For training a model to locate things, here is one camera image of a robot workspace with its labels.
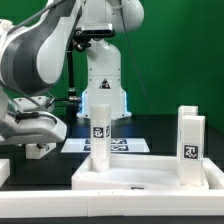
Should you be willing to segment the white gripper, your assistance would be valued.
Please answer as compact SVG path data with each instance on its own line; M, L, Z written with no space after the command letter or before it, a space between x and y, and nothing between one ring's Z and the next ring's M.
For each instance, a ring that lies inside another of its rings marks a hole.
M0 96L0 145L62 142L67 126L25 98Z

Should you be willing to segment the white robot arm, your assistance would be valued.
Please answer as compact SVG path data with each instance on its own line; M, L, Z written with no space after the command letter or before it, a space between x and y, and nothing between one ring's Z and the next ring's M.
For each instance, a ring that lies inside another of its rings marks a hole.
M87 52L88 87L80 117L109 103L112 117L129 117L121 88L121 54L106 39L141 26L139 0L48 0L27 27L0 20L0 145L46 144L65 139L67 126L35 100L60 79L71 48Z

